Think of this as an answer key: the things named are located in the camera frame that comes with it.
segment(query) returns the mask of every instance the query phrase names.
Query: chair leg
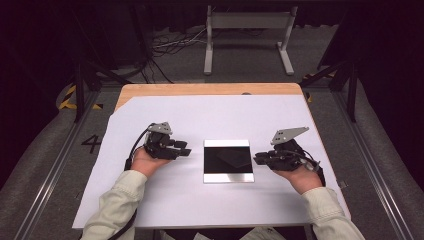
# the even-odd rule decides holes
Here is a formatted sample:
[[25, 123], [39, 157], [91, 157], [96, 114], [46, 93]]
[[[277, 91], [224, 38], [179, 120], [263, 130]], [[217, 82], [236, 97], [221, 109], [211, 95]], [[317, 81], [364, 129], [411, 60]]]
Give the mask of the chair leg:
[[294, 74], [293, 66], [291, 65], [289, 55], [287, 54], [287, 44], [289, 42], [290, 34], [293, 29], [294, 19], [296, 18], [297, 7], [293, 7], [290, 12], [290, 18], [287, 21], [284, 39], [282, 42], [278, 42], [278, 51], [280, 52], [281, 60], [283, 61], [284, 69], [286, 70], [287, 75], [291, 76]]
[[208, 41], [206, 44], [205, 68], [203, 72], [205, 75], [211, 75], [212, 74], [213, 43], [212, 43], [212, 9], [210, 5], [208, 6], [207, 14], [208, 15], [206, 20], [206, 31], [207, 31]]

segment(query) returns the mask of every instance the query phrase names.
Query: white sleeve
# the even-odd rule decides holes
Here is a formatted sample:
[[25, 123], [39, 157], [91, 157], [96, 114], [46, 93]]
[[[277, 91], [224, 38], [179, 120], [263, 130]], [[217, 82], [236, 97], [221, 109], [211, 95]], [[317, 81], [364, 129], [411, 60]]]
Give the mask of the white sleeve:
[[[86, 223], [81, 239], [108, 239], [131, 219], [143, 198], [147, 177], [134, 170], [123, 172], [111, 190], [100, 197], [100, 207]], [[134, 239], [134, 227], [119, 239]]]
[[346, 218], [336, 193], [320, 187], [302, 194], [318, 239], [365, 239], [355, 224]]

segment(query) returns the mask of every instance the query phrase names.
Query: black square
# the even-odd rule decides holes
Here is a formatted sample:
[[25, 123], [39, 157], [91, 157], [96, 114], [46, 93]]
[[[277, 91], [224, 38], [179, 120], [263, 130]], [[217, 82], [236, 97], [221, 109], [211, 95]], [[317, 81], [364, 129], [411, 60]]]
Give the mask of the black square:
[[253, 173], [250, 147], [205, 147], [204, 173]]

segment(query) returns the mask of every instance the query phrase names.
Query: table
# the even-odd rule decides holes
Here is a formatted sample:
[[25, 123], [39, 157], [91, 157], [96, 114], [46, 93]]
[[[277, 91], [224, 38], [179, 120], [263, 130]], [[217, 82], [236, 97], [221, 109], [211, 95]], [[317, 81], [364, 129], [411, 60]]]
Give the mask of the table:
[[[167, 107], [173, 104], [178, 108]], [[190, 113], [193, 106], [196, 114]], [[173, 128], [171, 137], [187, 141], [187, 147], [193, 150], [189, 157], [177, 159], [149, 179], [135, 221], [136, 227], [167, 229], [307, 224], [306, 209], [299, 194], [267, 166], [253, 163], [255, 183], [202, 182], [202, 144], [205, 138], [248, 139], [253, 155], [271, 149], [269, 140], [279, 127], [292, 128], [299, 124], [309, 126], [310, 130], [298, 136], [297, 142], [322, 162], [327, 186], [337, 192], [346, 215], [350, 216], [297, 84], [127, 85], [122, 89], [116, 109], [109, 120], [74, 228], [82, 228], [96, 211], [98, 197], [113, 185], [122, 172], [124, 160], [120, 159], [125, 159], [129, 151], [126, 148], [131, 148], [136, 135], [143, 130], [141, 128], [147, 127], [144, 123], [157, 122], [164, 116]], [[260, 112], [269, 110], [265, 116]], [[281, 112], [290, 117], [281, 118]]]

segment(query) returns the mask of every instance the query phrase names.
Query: metal rail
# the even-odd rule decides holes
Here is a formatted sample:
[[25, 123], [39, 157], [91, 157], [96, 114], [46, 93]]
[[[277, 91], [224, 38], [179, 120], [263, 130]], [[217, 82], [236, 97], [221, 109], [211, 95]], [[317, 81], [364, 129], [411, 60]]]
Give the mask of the metal rail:
[[340, 109], [340, 112], [343, 115], [343, 119], [347, 123], [350, 132], [352, 133], [356, 145], [358, 146], [361, 155], [362, 161], [365, 166], [365, 169], [370, 177], [374, 188], [377, 192], [380, 201], [386, 210], [386, 213], [389, 217], [390, 222], [393, 225], [393, 228], [399, 239], [412, 240], [414, 237], [411, 234], [411, 231], [408, 228], [408, 225], [405, 222], [405, 219], [402, 216], [390, 188], [387, 186], [383, 176], [378, 169], [377, 164], [374, 161], [374, 158], [365, 144], [365, 140], [359, 130], [358, 126], [355, 123], [350, 121], [350, 117], [346, 111], [346, 101], [343, 97], [343, 94], [340, 92], [333, 92], [334, 100]]
[[88, 114], [90, 113], [91, 106], [95, 103], [99, 92], [90, 92], [85, 103], [85, 109], [87, 109], [84, 114], [81, 116], [81, 119], [78, 123], [75, 123], [65, 140], [62, 149], [60, 150], [58, 156], [56, 157], [55, 162], [53, 163], [52, 168], [50, 169], [49, 174], [47, 175], [44, 183], [41, 185], [40, 190], [38, 191], [35, 200], [28, 211], [24, 221], [19, 227], [18, 232], [15, 235], [15, 240], [29, 239], [32, 231], [35, 228], [38, 220], [40, 219], [43, 210], [49, 201], [49, 198], [56, 186], [56, 183], [59, 180], [59, 177], [63, 171], [63, 168], [66, 165], [68, 160], [69, 153], [75, 142], [78, 133], [80, 132], [82, 126], [84, 125], [85, 120], [87, 119]]

